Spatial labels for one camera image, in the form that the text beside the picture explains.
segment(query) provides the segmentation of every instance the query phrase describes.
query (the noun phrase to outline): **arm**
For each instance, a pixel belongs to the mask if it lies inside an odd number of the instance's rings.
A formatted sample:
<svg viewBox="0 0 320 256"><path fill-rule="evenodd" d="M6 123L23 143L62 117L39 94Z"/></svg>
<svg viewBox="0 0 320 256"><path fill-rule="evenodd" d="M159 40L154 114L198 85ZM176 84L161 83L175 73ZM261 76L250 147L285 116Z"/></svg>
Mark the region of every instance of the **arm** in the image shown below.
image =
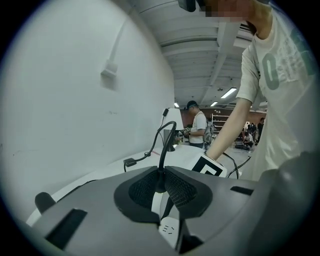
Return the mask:
<svg viewBox="0 0 320 256"><path fill-rule="evenodd" d="M217 160L235 141L246 123L251 105L252 102L247 99L238 99L234 110L222 127L221 132L206 152L208 157Z"/></svg>
<svg viewBox="0 0 320 256"><path fill-rule="evenodd" d="M252 48L249 46L242 54L242 77L235 108L206 152L207 156L214 160L217 160L240 134L259 91L259 73L250 49Z"/></svg>

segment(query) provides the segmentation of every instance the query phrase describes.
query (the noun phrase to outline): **black slot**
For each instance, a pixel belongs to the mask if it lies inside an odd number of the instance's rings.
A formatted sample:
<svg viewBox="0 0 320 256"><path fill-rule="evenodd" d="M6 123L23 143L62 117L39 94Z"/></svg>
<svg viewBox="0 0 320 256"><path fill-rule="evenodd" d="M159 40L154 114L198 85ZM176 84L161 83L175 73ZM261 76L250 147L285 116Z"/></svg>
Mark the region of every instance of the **black slot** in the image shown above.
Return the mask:
<svg viewBox="0 0 320 256"><path fill-rule="evenodd" d="M45 239L63 250L86 215L87 212L84 210L72 209Z"/></svg>
<svg viewBox="0 0 320 256"><path fill-rule="evenodd" d="M241 186L233 186L232 188L230 188L230 190L244 194L244 195L248 195L248 196L251 196L251 194L254 192L253 189L249 189Z"/></svg>

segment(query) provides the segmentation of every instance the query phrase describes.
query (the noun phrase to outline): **cap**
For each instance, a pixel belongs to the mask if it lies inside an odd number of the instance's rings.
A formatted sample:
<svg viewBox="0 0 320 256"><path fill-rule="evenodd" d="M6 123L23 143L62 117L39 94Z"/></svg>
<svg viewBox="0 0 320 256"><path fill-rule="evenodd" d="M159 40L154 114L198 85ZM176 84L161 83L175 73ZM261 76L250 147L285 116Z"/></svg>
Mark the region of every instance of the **cap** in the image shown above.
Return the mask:
<svg viewBox="0 0 320 256"><path fill-rule="evenodd" d="M190 100L188 102L188 104L186 105L185 109L188 110L189 108L194 107L194 106L198 107L198 104L194 100Z"/></svg>

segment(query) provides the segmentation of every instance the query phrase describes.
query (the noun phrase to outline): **black-and-white marker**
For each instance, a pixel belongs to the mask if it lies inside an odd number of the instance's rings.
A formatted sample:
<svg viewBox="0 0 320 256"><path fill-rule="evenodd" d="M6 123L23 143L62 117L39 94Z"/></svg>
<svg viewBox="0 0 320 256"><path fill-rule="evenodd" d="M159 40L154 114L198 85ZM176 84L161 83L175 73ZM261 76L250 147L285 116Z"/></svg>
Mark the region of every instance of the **black-and-white marker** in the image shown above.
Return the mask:
<svg viewBox="0 0 320 256"><path fill-rule="evenodd" d="M219 177L227 176L227 169L224 166L222 166L217 161L207 157L203 153L197 154L194 159L192 159L188 169L201 174L208 174Z"/></svg>

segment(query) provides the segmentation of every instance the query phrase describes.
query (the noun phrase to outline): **white wall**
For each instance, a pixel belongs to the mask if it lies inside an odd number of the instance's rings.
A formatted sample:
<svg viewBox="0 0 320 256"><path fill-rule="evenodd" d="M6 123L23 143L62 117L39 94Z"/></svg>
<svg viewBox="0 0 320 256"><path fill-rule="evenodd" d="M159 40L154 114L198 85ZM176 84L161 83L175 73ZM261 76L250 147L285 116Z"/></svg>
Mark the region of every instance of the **white wall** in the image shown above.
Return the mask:
<svg viewBox="0 0 320 256"><path fill-rule="evenodd" d="M12 44L0 77L1 186L20 219L39 192L150 148L173 107L173 73L136 12L116 79L101 77L126 17L110 0L52 0Z"/></svg>

